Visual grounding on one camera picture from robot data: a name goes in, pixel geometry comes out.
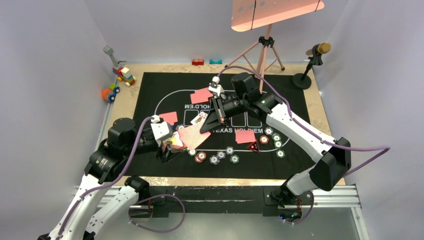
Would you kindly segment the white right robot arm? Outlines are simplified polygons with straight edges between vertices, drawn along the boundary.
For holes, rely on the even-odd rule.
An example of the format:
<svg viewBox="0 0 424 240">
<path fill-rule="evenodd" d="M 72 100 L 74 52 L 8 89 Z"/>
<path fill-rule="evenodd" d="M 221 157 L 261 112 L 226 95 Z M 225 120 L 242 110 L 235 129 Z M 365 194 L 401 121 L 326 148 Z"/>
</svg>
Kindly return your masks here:
<svg viewBox="0 0 424 240">
<path fill-rule="evenodd" d="M 222 100 L 224 90 L 218 76 L 208 86 L 210 111 L 200 128 L 201 134 L 221 129 L 229 124 L 229 118 L 242 113 L 274 128 L 301 147 L 314 161 L 314 165 L 290 176 L 277 194 L 270 198 L 284 206 L 294 204 L 306 192 L 321 189 L 331 191 L 351 167 L 351 154 L 347 150 L 350 142 L 341 137 L 335 139 L 303 119 L 298 118 L 287 100 L 274 90 L 263 93 L 253 76 L 246 72 L 231 78 L 235 96 Z"/>
</svg>

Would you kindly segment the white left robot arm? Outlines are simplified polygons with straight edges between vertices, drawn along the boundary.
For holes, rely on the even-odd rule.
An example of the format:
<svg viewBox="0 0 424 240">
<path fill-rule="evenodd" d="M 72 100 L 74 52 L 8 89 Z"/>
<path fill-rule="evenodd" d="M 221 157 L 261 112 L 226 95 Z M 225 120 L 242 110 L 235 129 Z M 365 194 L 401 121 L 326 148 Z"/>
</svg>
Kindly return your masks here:
<svg viewBox="0 0 424 240">
<path fill-rule="evenodd" d="M 106 139 L 90 155 L 65 214 L 52 231 L 38 239 L 100 240 L 131 205 L 142 205 L 152 199 L 150 184 L 139 176 L 130 176 L 111 200 L 98 207 L 108 190 L 127 172 L 134 156 L 156 153 L 165 163 L 176 153 L 171 145 L 179 141 L 179 133 L 158 115 L 145 118 L 139 128 L 128 117 L 115 120 Z"/>
</svg>

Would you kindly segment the red triangular dealer button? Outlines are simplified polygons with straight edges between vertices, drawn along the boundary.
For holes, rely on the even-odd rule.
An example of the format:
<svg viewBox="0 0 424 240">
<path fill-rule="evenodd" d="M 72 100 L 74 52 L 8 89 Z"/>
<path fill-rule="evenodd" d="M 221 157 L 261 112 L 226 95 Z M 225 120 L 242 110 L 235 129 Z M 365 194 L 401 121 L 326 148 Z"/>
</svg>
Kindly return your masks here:
<svg viewBox="0 0 424 240">
<path fill-rule="evenodd" d="M 253 151 L 253 152 L 256 152 L 256 153 L 259 153 L 260 152 L 260 148 L 259 148 L 259 145 L 258 145 L 258 143 L 255 141 L 255 142 L 252 142 L 248 147 L 247 147 L 247 149 L 249 149 L 250 151 Z"/>
</svg>

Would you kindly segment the red playing card box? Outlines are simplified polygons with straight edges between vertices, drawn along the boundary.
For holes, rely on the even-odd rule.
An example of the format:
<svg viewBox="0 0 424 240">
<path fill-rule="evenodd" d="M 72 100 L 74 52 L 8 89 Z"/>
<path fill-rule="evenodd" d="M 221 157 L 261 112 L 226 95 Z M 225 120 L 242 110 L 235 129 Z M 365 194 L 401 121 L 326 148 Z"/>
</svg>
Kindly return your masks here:
<svg viewBox="0 0 424 240">
<path fill-rule="evenodd" d="M 175 132 L 172 137 L 164 141 L 166 146 L 170 146 L 172 151 L 183 151 L 186 149 L 178 132 Z"/>
</svg>

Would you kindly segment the red poker chip stack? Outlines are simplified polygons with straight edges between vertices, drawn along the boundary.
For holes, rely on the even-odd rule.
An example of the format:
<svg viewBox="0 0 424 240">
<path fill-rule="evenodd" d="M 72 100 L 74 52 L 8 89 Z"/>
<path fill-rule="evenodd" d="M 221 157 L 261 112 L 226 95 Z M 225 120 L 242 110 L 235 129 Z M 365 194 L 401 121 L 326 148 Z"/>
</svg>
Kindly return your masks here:
<svg viewBox="0 0 424 240">
<path fill-rule="evenodd" d="M 194 160 L 196 163 L 202 163 L 207 158 L 207 154 L 204 151 L 199 151 L 195 157 Z"/>
</svg>

